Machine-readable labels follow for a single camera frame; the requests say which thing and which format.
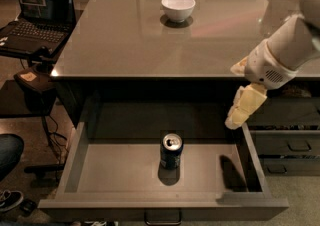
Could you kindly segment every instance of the soda can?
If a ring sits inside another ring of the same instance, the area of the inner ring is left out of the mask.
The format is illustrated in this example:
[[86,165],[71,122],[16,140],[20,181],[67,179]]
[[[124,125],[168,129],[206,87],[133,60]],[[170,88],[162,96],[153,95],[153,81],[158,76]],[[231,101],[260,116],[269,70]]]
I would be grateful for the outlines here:
[[180,157],[183,150],[183,141],[177,134],[167,134],[160,145],[161,165],[166,169],[175,169],[180,166]]

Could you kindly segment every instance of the gray countertop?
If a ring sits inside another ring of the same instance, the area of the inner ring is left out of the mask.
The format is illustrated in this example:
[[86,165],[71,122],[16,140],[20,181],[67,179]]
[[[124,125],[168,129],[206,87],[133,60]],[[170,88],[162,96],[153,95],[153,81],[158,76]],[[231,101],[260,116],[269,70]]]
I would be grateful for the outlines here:
[[[284,20],[298,0],[196,0],[181,26],[161,0],[90,0],[52,77],[234,78],[240,61]],[[298,78],[318,78],[320,60]]]

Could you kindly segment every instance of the closed drawer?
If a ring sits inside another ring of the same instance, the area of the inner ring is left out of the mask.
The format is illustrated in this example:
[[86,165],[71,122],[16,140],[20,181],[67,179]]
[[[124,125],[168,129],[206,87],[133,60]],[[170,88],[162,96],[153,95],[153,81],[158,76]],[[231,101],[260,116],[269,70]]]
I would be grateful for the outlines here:
[[251,130],[259,155],[320,155],[319,130]]
[[262,158],[261,165],[266,175],[276,176],[318,176],[320,175],[320,157],[307,156]]
[[[246,124],[225,128],[218,103],[88,100],[54,199],[56,221],[268,220],[272,197]],[[160,165],[163,132],[184,140],[181,165]]]

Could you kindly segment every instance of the laptop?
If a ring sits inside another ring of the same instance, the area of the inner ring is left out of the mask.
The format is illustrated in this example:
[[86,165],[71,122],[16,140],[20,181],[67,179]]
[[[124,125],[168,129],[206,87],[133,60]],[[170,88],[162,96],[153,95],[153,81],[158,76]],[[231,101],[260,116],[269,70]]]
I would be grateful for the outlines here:
[[75,24],[73,0],[19,0],[21,13],[0,31],[0,53],[54,57]]

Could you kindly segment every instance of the bowl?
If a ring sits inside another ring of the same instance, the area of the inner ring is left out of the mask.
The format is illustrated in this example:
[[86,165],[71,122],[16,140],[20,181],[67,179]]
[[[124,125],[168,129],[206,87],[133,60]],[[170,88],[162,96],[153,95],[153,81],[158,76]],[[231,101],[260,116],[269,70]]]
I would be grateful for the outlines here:
[[162,0],[164,13],[173,22],[183,22],[192,13],[195,0]]

